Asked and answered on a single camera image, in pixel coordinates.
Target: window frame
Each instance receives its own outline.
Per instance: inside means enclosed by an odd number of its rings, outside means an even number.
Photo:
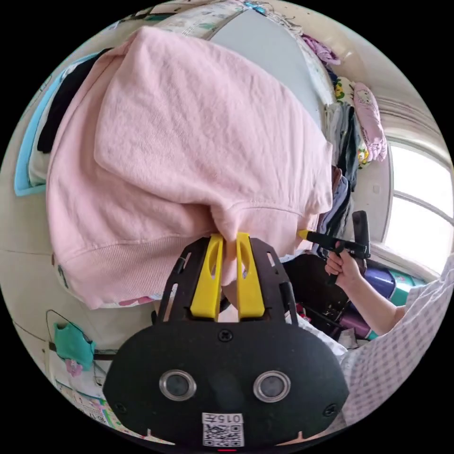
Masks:
[[[430,204],[428,202],[425,202],[425,201],[419,199],[418,197],[414,197],[411,194],[407,194],[405,192],[394,190],[394,165],[393,165],[392,146],[406,148],[409,151],[413,151],[414,153],[418,153],[420,155],[428,157],[429,159],[432,159],[433,161],[437,162],[439,165],[446,168],[449,171],[449,174],[451,176],[451,187],[452,187],[453,194],[454,194],[454,174],[453,174],[452,165],[450,163],[447,163],[443,159],[439,158],[438,156],[435,156],[428,149],[425,149],[423,147],[415,146],[404,140],[395,139],[392,137],[387,138],[387,140],[388,140],[388,156],[389,156],[389,171],[390,171],[390,174],[389,174],[390,191],[389,191],[388,214],[386,217],[386,224],[385,224],[384,233],[383,233],[383,237],[382,237],[382,241],[381,241],[382,244],[386,245],[386,237],[388,235],[388,227],[389,227],[389,222],[391,220],[391,211],[393,208],[394,197],[397,197],[398,199],[406,200],[408,202],[419,205],[420,207],[425,208],[425,209],[435,213],[436,215],[440,216],[441,218],[443,218],[445,221],[449,222],[454,227],[454,217],[452,218],[452,217],[448,216],[439,208],[433,206],[432,204]],[[454,252],[454,238],[453,238],[453,243],[451,246],[451,252]]]

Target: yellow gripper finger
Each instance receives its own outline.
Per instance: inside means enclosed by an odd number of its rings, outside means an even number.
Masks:
[[[236,237],[238,319],[260,318],[265,313],[262,290],[254,261],[251,241],[247,233]],[[246,276],[243,277],[243,265]]]
[[[223,247],[224,238],[219,234],[211,235],[192,299],[191,314],[193,317],[218,321]]]

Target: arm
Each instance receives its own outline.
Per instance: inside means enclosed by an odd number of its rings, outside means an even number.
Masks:
[[[396,307],[381,296],[362,276],[345,293],[365,322],[378,334],[389,332],[404,316],[405,308]]]
[[[342,251],[340,257],[331,252],[325,270],[328,274],[338,275],[336,284],[378,335],[389,332],[404,316],[405,308],[396,307],[381,296],[361,276],[357,263],[347,251]]]

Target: pink sweatshirt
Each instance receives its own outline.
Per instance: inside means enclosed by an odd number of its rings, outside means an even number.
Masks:
[[[144,27],[93,66],[47,179],[54,253],[90,308],[163,290],[180,252],[237,232],[293,253],[332,205],[331,152],[293,94],[210,42]]]

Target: label sticker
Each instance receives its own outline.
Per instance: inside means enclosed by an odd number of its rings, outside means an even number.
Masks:
[[[222,448],[244,446],[241,413],[202,413],[203,445]]]

